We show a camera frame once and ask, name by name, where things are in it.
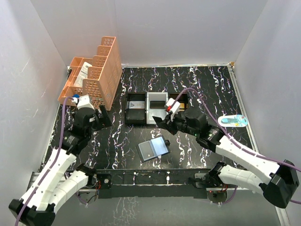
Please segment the dark card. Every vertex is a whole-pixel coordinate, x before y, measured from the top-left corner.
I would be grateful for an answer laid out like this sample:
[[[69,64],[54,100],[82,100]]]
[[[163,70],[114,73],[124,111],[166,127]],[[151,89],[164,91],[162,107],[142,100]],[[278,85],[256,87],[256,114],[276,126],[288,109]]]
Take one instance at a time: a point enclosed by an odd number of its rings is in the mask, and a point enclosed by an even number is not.
[[[164,109],[165,101],[150,101],[150,109]]]

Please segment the black leather card holder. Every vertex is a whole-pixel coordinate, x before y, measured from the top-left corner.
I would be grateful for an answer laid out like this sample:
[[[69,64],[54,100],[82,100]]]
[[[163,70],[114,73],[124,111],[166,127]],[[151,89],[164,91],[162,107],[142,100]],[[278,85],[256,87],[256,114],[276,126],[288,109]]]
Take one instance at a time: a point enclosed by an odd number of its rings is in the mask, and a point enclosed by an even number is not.
[[[155,154],[155,157],[153,157],[147,161],[150,161],[155,158],[161,158],[162,155],[170,153],[170,150],[169,150],[170,141],[166,140],[163,136],[159,136],[159,137],[147,140],[147,141],[150,142],[152,149],[154,151],[154,154]],[[140,156],[140,160],[141,160],[141,162],[146,162],[146,161],[143,161],[143,159],[142,159],[138,145],[136,146],[136,148],[137,148],[138,154]]]

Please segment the black credit card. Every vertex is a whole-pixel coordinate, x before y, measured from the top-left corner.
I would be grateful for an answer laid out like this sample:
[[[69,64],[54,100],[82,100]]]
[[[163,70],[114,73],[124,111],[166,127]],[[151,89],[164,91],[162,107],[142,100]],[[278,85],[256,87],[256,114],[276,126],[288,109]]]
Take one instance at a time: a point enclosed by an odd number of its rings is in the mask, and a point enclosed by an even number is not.
[[[138,145],[138,148],[139,148],[139,151],[140,151],[143,161],[147,161],[147,160],[155,157],[154,151],[153,151],[151,143],[149,141],[140,143]]]

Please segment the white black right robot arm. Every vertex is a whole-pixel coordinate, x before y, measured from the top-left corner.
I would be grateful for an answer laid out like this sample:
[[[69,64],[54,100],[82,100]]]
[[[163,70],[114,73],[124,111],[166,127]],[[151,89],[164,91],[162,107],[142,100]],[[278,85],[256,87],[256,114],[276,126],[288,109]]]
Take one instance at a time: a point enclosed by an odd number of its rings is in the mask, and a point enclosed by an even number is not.
[[[194,135],[201,147],[225,156],[243,166],[236,169],[224,162],[217,163],[199,182],[219,186],[247,188],[279,208],[286,208],[299,186],[297,167],[288,161],[271,160],[242,145],[222,128],[210,124],[197,108],[189,108],[164,119],[153,118],[156,125],[175,135],[178,131]]]

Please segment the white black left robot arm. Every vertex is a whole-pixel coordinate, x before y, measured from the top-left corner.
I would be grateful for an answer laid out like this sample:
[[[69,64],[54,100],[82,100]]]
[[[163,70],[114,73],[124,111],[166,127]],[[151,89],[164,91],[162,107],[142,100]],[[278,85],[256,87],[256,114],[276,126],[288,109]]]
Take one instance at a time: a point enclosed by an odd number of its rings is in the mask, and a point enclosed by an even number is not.
[[[99,111],[93,107],[78,107],[73,123],[62,124],[59,145],[42,172],[19,199],[13,199],[9,210],[15,216],[15,225],[50,226],[58,210],[81,188],[92,185],[96,170],[86,164],[79,165],[64,182],[65,172],[88,145],[95,131],[112,125],[103,105]]]

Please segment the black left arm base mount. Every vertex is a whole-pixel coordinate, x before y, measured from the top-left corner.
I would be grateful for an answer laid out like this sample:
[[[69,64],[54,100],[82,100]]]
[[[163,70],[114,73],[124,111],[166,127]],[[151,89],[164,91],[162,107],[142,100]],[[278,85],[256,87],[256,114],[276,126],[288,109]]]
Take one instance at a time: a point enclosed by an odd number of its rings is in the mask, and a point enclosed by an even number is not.
[[[108,173],[101,173],[97,174],[96,176],[96,189],[101,190],[101,189],[110,189],[111,188],[111,174]]]

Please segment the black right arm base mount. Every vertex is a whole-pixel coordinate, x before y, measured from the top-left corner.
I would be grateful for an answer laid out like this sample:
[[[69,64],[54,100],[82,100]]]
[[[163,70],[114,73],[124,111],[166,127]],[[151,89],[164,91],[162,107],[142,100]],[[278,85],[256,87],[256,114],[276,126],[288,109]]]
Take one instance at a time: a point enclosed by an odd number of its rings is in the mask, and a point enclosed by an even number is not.
[[[194,177],[188,178],[188,184],[193,185],[195,188],[219,188],[220,192],[225,192],[228,190],[229,185],[223,183],[221,179],[215,175],[212,176],[209,173],[202,174],[196,173]]]

